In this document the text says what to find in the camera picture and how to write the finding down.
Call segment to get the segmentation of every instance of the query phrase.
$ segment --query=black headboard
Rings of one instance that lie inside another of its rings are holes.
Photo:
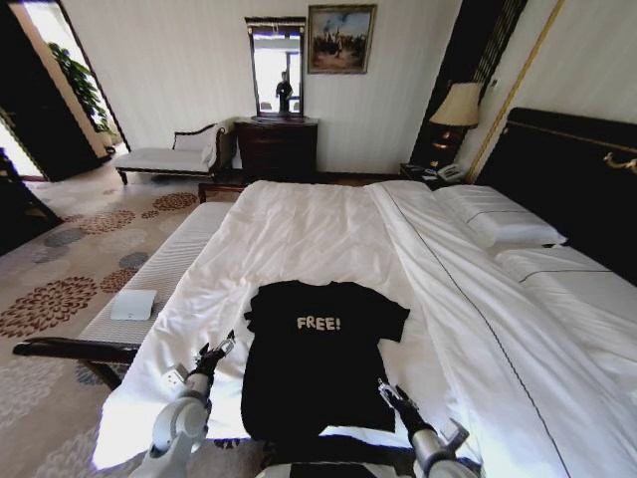
[[[637,124],[516,108],[476,182],[637,285],[636,158]]]

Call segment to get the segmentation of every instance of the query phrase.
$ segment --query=potted plant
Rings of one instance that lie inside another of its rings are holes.
[[[49,48],[87,114],[93,129],[100,135],[104,146],[111,148],[115,133],[108,127],[106,110],[100,106],[98,90],[89,81],[89,77],[93,74],[84,65],[73,60],[66,48],[61,48],[56,43],[49,43]]]

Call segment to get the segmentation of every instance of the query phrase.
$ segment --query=white bedsheet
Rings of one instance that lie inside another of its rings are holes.
[[[247,437],[240,404],[253,334],[243,314],[259,286],[293,279],[315,285],[356,282],[410,309],[400,344],[379,343],[385,370],[434,426],[447,421],[448,385],[422,309],[367,190],[260,181],[228,212],[177,285],[121,386],[106,400],[95,464],[113,466],[145,450],[155,416],[171,398],[161,388],[161,374],[176,362],[193,367],[201,346],[219,343],[231,329],[237,344],[217,366],[208,437]],[[330,427],[323,434],[335,433],[409,446],[399,419],[396,433]]]
[[[192,365],[201,344],[232,328],[239,340],[219,364],[209,436],[245,436],[239,408],[251,333],[243,313],[258,286],[287,279],[355,281],[410,308],[403,341],[379,345],[388,377],[434,425],[447,412],[448,382],[490,478],[637,474],[637,419],[627,397],[458,234],[431,191],[404,181],[246,189],[106,401],[96,464],[145,449],[170,398],[161,372],[176,361]],[[406,445],[404,430],[330,431]]]

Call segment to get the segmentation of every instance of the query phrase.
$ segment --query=door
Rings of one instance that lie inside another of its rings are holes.
[[[9,6],[0,4],[0,114],[51,181],[100,165]]]

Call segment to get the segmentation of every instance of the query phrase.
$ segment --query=lamp shade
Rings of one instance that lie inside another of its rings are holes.
[[[447,98],[429,119],[449,126],[475,126],[478,124],[478,101],[482,83],[456,83]]]

